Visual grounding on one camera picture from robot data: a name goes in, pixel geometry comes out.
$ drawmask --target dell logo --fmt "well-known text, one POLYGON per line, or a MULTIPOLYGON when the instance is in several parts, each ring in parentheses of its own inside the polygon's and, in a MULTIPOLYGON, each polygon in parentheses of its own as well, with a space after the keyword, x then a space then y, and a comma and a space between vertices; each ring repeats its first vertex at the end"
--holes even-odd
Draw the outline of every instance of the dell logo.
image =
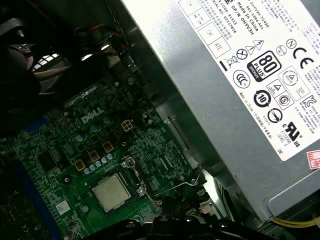
POLYGON ((81 118, 83 124, 88 123, 90 120, 94 119, 95 117, 99 116, 100 114, 104 113, 104 110, 101 110, 100 107, 98 107, 96 110, 93 110, 92 112, 89 112, 88 115, 83 116, 81 118))

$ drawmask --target barcode label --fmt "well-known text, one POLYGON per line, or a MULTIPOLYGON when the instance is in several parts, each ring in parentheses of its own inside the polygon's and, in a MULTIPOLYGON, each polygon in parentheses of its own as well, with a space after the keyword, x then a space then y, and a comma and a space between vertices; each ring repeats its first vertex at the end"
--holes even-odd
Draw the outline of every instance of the barcode label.
POLYGON ((233 3, 235 0, 224 0, 224 1, 225 1, 226 4, 229 5, 229 4, 233 3))
POLYGON ((56 209, 58 210, 59 214, 62 215, 70 210, 70 207, 67 203, 67 201, 63 201, 59 203, 57 206, 55 206, 56 209))

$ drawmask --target yellow wire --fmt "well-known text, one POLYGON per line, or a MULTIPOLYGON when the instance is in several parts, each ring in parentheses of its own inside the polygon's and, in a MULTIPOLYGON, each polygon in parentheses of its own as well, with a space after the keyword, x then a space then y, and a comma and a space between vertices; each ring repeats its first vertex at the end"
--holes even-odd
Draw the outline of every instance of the yellow wire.
POLYGON ((295 225, 295 224, 289 224, 289 223, 285 223, 282 221, 278 221, 277 219, 273 219, 272 220, 274 223, 281 225, 283 227, 287 227, 287 228, 292 228, 292 229, 304 229, 304 228, 309 228, 312 227, 314 225, 316 225, 316 223, 312 223, 312 224, 305 224, 305 225, 295 225))
POLYGON ((320 221, 320 216, 316 217, 315 219, 309 220, 309 221, 289 221, 289 220, 283 220, 280 218, 275 218, 275 220, 279 222, 283 222, 285 224, 293 224, 293 225, 309 225, 309 224, 317 224, 316 221, 320 221))

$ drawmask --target red label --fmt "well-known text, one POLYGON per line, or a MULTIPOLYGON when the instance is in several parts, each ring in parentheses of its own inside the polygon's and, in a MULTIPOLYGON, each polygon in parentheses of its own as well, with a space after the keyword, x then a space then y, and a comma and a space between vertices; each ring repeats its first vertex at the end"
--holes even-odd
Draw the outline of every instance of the red label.
POLYGON ((320 169, 320 150, 309 151, 306 153, 310 169, 320 169))

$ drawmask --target sticker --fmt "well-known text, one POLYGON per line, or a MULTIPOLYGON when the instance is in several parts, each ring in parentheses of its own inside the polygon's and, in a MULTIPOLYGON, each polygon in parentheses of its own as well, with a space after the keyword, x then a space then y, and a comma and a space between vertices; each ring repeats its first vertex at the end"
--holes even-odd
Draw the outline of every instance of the sticker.
POLYGON ((310 169, 320 169, 320 150, 306 153, 310 169))
POLYGON ((300 0, 177 3, 282 161, 320 139, 320 28, 300 0))
POLYGON ((70 210, 70 207, 69 207, 67 201, 63 201, 63 202, 59 203, 58 205, 56 205, 55 207, 58 210, 60 215, 65 214, 66 212, 68 212, 70 210))

